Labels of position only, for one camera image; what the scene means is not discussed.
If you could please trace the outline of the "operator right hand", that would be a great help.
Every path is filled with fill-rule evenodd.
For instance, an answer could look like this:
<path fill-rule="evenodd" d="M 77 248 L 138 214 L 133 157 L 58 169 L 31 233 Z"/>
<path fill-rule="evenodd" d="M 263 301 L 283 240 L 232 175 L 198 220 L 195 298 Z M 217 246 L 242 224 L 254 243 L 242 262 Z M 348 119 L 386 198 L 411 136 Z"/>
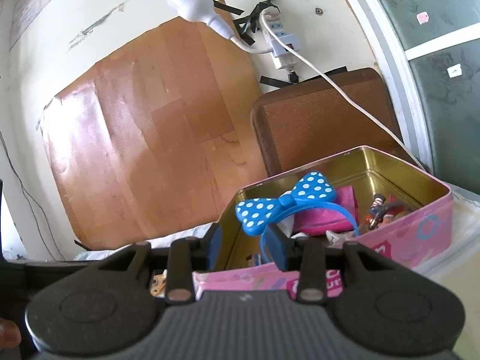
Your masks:
<path fill-rule="evenodd" d="M 13 321 L 0 319 L 0 350 L 13 349 L 20 342 L 21 333 L 18 326 Z"/>

